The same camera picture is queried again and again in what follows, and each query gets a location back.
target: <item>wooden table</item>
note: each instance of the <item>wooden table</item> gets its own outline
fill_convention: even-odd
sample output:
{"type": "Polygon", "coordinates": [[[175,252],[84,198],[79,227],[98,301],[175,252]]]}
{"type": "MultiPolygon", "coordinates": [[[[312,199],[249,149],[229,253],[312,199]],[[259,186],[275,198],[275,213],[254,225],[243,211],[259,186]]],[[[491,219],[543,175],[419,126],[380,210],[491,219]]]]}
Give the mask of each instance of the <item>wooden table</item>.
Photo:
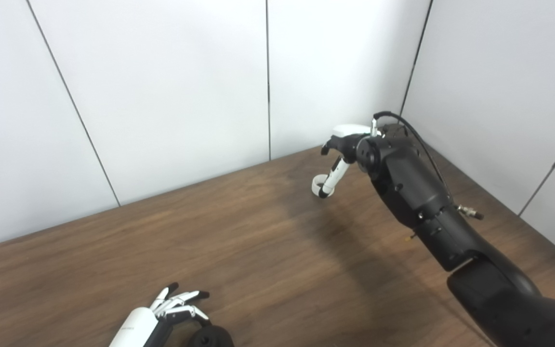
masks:
{"type": "MultiPolygon", "coordinates": [[[[238,347],[482,347],[447,274],[363,173],[320,200],[319,149],[0,244],[0,346],[107,347],[172,281],[238,347]]],[[[472,224],[555,298],[555,246],[442,161],[472,224]]],[[[173,333],[177,346],[194,331],[173,333]]]]}

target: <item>robotic arm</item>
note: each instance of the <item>robotic arm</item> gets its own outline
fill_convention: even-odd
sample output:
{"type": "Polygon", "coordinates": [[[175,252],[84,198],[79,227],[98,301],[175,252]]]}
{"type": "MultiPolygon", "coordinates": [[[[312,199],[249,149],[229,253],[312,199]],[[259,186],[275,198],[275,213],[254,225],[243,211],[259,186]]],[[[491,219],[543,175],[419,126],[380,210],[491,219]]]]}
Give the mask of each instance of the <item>robotic arm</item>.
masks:
{"type": "Polygon", "coordinates": [[[479,219],[482,215],[454,205],[409,139],[377,134],[376,120],[385,116],[401,120],[420,140],[407,121],[388,111],[375,114],[370,128],[349,125],[350,132],[334,134],[322,147],[322,155],[335,149],[341,156],[328,176],[314,178],[312,191],[320,198],[332,195],[356,162],[396,219],[452,272],[449,290],[496,345],[555,347],[555,300],[544,298],[522,270],[465,221],[460,213],[479,219]]]}

